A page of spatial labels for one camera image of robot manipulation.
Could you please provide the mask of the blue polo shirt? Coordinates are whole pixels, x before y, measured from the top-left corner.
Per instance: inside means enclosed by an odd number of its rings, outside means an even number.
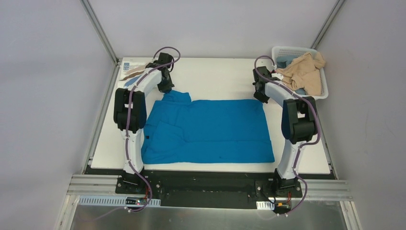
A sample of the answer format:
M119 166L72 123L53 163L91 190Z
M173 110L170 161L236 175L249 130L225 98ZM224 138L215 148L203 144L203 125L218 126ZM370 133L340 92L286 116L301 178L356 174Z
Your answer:
M253 99L194 101L171 91L154 102L144 136L145 164L275 161L263 104Z

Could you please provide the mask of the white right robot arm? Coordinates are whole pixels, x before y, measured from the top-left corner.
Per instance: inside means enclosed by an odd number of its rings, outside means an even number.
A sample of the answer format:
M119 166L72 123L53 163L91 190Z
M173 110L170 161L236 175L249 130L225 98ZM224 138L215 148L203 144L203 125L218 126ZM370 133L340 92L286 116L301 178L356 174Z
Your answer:
M297 168L305 143L318 134L316 126L315 100L313 97L298 98L283 84L280 84L265 66L253 69L254 98L262 103L273 99L282 108L281 131L285 145L281 161L275 169L271 191L284 196L299 186Z

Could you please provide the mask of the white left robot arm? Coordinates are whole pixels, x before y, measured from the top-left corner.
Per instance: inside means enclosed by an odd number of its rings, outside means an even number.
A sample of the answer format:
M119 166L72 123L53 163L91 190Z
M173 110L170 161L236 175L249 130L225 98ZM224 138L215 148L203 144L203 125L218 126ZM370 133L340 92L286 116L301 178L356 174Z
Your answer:
M125 162L119 186L126 185L135 194L145 190L146 181L141 176L144 163L141 157L141 134L147 121L146 97L154 89L169 93L174 84L170 72L175 59L168 53L154 55L149 63L128 70L114 94L113 121L124 139Z

